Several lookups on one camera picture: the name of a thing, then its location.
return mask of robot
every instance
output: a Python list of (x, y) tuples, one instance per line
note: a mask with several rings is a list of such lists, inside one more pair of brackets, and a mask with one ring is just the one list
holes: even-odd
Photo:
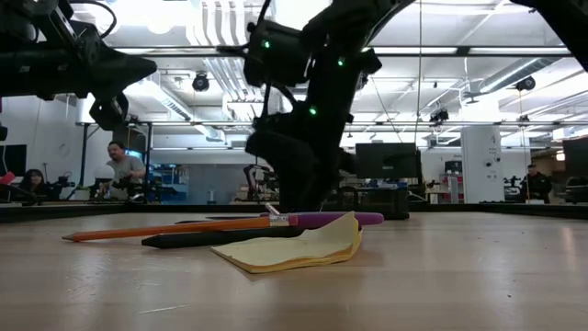
[[(0, 72), (11, 82), (0, 86), (0, 97), (92, 93), (97, 100), (92, 115), (103, 129), (124, 120), (128, 102), (121, 91), (154, 72), (154, 63), (109, 49), (93, 25), (69, 20), (72, 9), (66, 0), (0, 1), (0, 22), (20, 24), (20, 34), (6, 32), (0, 24)], [(339, 144), (346, 123), (353, 122), (350, 108), (361, 77), (381, 67), (375, 52), (365, 47), (413, 0), (333, 0), (302, 30), (265, 20), (269, 2), (256, 24), (249, 24), (247, 44), (217, 51), (243, 57), (247, 83), (266, 86), (264, 110), (245, 151), (274, 168), (284, 211), (316, 211), (336, 186), (339, 170), (353, 173), (353, 157)], [(533, 7), (588, 69), (588, 49), (582, 33), (576, 33), (588, 30), (581, 2), (513, 2)], [(32, 27), (49, 41), (41, 45), (34, 37), (23, 37)], [(6, 34), (8, 41), (2, 39)], [(297, 101), (289, 89), (306, 82), (307, 96)], [(290, 100), (290, 113), (268, 115), (269, 87)]]
[[(110, 10), (98, 2), (72, 3)], [(112, 131), (127, 117), (129, 101), (122, 91), (157, 65), (112, 50), (102, 41), (108, 32), (99, 35), (93, 24), (71, 20), (73, 15), (68, 0), (0, 0), (0, 97), (53, 100), (57, 94), (91, 93), (96, 102), (90, 115)], [(46, 40), (40, 41), (41, 33)]]

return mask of table surface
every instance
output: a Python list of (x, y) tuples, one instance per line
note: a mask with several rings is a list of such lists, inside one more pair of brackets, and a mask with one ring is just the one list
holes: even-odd
[(413, 213), (367, 227), (348, 262), (265, 275), (243, 273), (205, 247), (60, 239), (203, 217), (0, 224), (0, 330), (588, 329), (581, 221)]

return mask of person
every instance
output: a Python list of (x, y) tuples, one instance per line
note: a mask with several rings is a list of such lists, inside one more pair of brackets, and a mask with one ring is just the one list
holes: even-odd
[(114, 181), (128, 178), (131, 184), (141, 184), (145, 177), (145, 165), (138, 157), (126, 155), (125, 145), (121, 142), (108, 144), (108, 166), (114, 169)]
[(536, 165), (529, 165), (527, 169), (528, 174), (521, 182), (521, 195), (525, 200), (543, 200), (546, 204), (549, 204), (551, 179), (541, 174)]
[(51, 186), (45, 183), (43, 173), (38, 169), (27, 171), (18, 187), (41, 198), (57, 199), (57, 197), (54, 197)]

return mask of woman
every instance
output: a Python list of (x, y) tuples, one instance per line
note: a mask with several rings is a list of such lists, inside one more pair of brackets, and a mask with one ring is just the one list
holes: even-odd
[(51, 196), (51, 188), (45, 184), (45, 177), (43, 177), (43, 173), (38, 169), (27, 171), (18, 187), (36, 196)]

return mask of ceiling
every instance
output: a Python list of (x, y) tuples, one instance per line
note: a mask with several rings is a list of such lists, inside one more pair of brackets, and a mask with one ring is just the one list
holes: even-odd
[[(256, 20), (262, 5), (261, 0), (107, 2), (117, 13), (119, 23), (105, 41), (119, 49), (242, 44), (247, 38), (247, 22)], [(274, 0), (268, 15), (300, 29), (328, 3), (328, 0)], [(92, 21), (100, 29), (110, 23), (111, 18), (99, 7), (76, 5), (75, 9), (79, 19)], [(561, 42), (541, 15), (510, 1), (423, 0), (415, 1), (394, 17), (371, 44), (388, 48), (419, 45), (555, 47)], [(160, 70), (152, 77), (153, 83), (193, 120), (251, 120), (260, 111), (263, 91), (244, 83), (241, 60), (196, 57), (155, 60)], [(380, 57), (380, 60), (383, 67), (369, 78), (356, 96), (352, 107), (356, 121), (416, 121), (417, 110), (423, 120), (429, 120), (430, 113), (439, 108), (448, 110), (450, 120), (467, 121), (516, 120), (522, 113), (539, 121), (581, 120), (584, 114), (588, 115), (587, 97), (569, 99), (588, 90), (587, 74), (572, 58), (552, 61), (553, 64), (544, 67), (532, 64), (532, 58)], [(475, 92), (492, 79), (504, 79), (504, 73), (511, 74), (521, 67), (526, 70), (521, 79), (528, 74), (535, 78), (534, 90), (519, 95), (518, 91), (505, 86), (487, 96), (476, 97), (483, 107), (467, 103), (464, 92)], [(197, 73), (208, 75), (210, 87), (206, 92), (196, 92), (192, 87)], [(153, 93), (130, 88), (127, 95), (130, 111), (141, 120), (181, 120)], [(272, 107), (288, 109), (278, 93), (272, 93)], [(228, 135), (247, 133), (245, 128), (216, 129), (225, 130)], [(380, 137), (391, 141), (398, 138), (393, 133), (396, 130), (409, 133), (414, 128), (406, 125), (349, 128), (349, 131), (363, 133), (379, 131), (382, 132)], [(437, 130), (437, 134), (446, 130)], [(545, 138), (552, 130), (550, 126), (536, 128), (528, 132), (527, 137)], [(432, 133), (428, 128), (421, 131), (424, 132), (418, 137)], [(504, 128), (504, 131), (518, 131), (518, 128)], [(155, 133), (201, 134), (201, 131), (158, 126)], [(458, 137), (459, 133), (450, 131), (447, 136)]]

